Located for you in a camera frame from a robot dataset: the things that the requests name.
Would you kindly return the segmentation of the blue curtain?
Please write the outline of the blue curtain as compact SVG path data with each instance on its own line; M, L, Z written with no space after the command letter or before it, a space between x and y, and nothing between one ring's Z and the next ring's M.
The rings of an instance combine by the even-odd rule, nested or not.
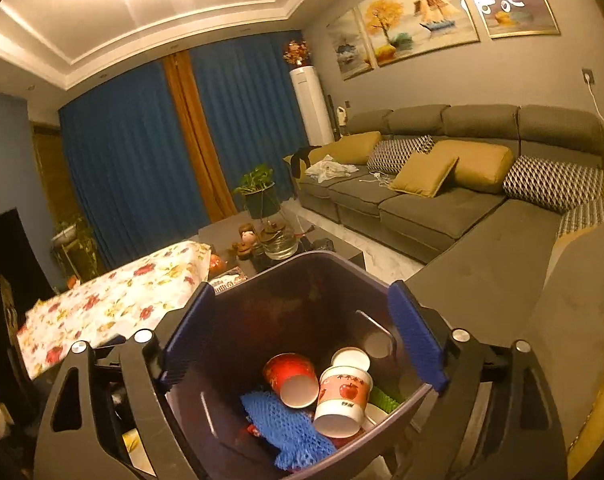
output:
M285 156L306 144L283 50L297 30L267 32L189 52L207 125L232 192L260 164L277 193L293 185ZM61 108L64 154L82 210L109 268L212 223L203 204L162 59L99 84Z

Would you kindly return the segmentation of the patterned cushion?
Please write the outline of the patterned cushion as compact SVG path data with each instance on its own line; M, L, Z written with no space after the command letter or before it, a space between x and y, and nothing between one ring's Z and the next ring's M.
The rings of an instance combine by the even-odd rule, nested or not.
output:
M513 200L564 214L604 198L604 170L522 155L507 172L503 190Z
M368 171L381 174L398 174L411 155L428 154L434 145L432 136L416 138L397 138L380 141L372 150L368 162Z

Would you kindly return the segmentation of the left landscape painting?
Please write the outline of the left landscape painting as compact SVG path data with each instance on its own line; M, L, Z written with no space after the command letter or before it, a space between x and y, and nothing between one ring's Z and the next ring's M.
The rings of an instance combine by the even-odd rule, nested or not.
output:
M373 70L354 9L329 23L327 34L343 80Z

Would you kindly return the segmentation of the green foam net sleeve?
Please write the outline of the green foam net sleeve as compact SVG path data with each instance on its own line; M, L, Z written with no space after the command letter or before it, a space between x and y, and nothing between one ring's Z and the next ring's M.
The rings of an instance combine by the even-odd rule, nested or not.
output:
M401 405L377 386L373 386L370 390L369 402L387 414L393 413Z

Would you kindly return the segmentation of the red paper cup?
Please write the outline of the red paper cup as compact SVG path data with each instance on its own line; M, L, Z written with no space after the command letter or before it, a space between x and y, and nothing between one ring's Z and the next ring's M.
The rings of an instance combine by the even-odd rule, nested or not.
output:
M343 347L331 358L332 366L350 366L368 372L370 368L370 358L368 353L357 347Z

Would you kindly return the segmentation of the orange curtain strip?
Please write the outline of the orange curtain strip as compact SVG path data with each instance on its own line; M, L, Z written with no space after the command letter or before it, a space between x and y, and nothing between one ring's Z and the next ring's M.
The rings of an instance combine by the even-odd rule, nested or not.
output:
M206 122L189 52L167 55L162 65L206 214L212 222L234 216L237 207Z

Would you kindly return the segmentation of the dark coffee table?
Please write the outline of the dark coffee table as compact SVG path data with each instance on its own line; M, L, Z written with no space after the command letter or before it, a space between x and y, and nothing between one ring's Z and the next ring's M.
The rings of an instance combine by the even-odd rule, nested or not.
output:
M209 281L225 292L256 274L304 252L334 252L364 269L364 252L315 223L282 209L271 217L253 219L246 211L204 226L195 237L209 245L213 264Z

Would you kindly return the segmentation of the white red apple cup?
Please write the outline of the white red apple cup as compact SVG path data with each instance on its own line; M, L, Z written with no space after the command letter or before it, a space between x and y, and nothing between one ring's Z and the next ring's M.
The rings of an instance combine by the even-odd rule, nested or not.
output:
M347 439L359 433L373 386L366 370L338 365L327 368L319 379L313 425L330 439Z

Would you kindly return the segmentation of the wooden door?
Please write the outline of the wooden door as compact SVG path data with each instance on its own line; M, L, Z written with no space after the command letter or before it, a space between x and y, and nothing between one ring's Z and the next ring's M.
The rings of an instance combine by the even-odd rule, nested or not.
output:
M70 226L82 216L59 127L32 122L32 147L44 195L56 227Z

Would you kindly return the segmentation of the grey sectional sofa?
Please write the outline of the grey sectional sofa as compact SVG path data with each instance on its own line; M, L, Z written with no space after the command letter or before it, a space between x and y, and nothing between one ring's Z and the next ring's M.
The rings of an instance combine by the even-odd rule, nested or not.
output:
M432 136L500 144L516 156L604 170L604 125L570 108L424 105L354 118L381 141ZM424 306L491 344L532 344L575 451L604 437L604 198L564 214L454 182L432 198L389 188L397 174L305 177L285 210L357 232L420 263L408 286Z

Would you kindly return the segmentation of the small figurine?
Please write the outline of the small figurine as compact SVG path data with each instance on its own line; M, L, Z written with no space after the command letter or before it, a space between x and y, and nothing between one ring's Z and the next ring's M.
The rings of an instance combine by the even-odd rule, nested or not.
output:
M251 258L254 245L259 240L252 223L244 223L238 228L239 240L233 242L231 247L241 261Z

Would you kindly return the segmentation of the red white plastic bag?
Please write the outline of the red white plastic bag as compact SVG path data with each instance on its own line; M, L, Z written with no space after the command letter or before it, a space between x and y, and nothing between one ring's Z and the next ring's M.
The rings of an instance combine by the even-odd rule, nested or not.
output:
M336 448L343 448L343 446L347 445L349 442L356 440L365 432L370 431L375 428L375 426L381 424L381 422L383 422L383 420L386 418L387 413L383 412L381 408L377 408L375 405L368 404L366 406L365 419L363 420L363 425L360 426L360 430L358 430L356 434L353 434L351 437L347 438L330 437L329 440L333 443ZM264 436L253 424L252 419L249 416L245 417L245 419L247 420L247 426L245 426L245 431L248 434L251 434L253 437L263 438Z

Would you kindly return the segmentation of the blue foam net sleeve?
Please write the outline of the blue foam net sleeve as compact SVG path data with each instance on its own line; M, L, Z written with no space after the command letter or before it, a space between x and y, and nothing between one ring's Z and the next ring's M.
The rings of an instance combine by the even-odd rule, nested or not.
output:
M315 429L306 412L288 408L276 393L254 391L240 400L247 413L247 431L279 451L275 459L278 469L300 471L337 452L335 445Z

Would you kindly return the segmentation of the small red gold cup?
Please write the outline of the small red gold cup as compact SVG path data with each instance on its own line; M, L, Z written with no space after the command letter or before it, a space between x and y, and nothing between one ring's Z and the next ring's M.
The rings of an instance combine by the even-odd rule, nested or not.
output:
M317 400L317 374L313 363L305 356L280 353L265 364L263 376L288 408L308 408Z

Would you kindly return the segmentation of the yellow cushion far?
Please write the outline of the yellow cushion far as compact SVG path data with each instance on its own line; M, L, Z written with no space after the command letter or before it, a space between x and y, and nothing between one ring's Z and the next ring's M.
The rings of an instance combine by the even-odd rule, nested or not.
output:
M330 155L339 164L363 166L367 164L370 154L380 141L380 131L343 136L337 142L314 148L308 155L309 162L315 164Z

